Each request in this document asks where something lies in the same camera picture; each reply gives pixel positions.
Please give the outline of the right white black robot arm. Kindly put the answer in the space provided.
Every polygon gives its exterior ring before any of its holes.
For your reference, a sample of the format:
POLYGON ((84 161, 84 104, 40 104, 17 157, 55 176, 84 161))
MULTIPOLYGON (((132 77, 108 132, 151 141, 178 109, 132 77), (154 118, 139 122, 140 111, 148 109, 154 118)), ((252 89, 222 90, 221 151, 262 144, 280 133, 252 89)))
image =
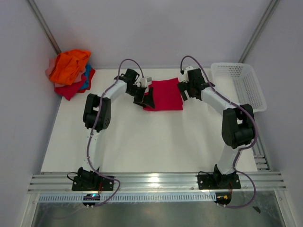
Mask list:
POLYGON ((216 89, 202 69, 188 67, 181 70, 185 81, 178 83, 184 101, 195 98, 207 103, 222 117, 221 135, 224 148, 212 173, 200 171, 197 183, 200 190, 240 189, 236 165, 241 152, 249 147, 257 136, 253 109, 249 104, 239 105, 228 100, 216 89))

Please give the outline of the magenta pink t-shirt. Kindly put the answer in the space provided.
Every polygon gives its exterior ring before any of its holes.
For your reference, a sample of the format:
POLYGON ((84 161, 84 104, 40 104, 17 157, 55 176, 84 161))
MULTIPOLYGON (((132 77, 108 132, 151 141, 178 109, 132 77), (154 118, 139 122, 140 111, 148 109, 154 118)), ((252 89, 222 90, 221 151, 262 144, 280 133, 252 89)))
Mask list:
POLYGON ((149 88, 153 88, 153 100, 155 108, 144 107, 143 110, 155 111, 182 111, 183 101, 178 89, 178 78, 152 81, 149 88))

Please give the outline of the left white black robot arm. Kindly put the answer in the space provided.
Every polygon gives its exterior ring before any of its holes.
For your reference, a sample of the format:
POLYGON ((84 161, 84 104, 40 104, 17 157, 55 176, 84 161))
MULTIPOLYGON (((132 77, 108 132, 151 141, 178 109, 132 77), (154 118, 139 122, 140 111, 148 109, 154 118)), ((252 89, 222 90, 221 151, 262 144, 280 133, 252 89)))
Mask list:
POLYGON ((113 190, 113 177, 102 177, 97 173, 103 153, 101 141, 111 121, 111 104, 126 93, 134 98, 134 104, 155 108, 153 88, 148 88, 152 78, 143 77, 139 81, 138 78, 139 73, 127 69, 126 73, 115 77, 114 83, 103 93, 88 94, 83 113, 83 122, 89 134, 88 144, 82 166, 73 179, 73 191, 113 190))

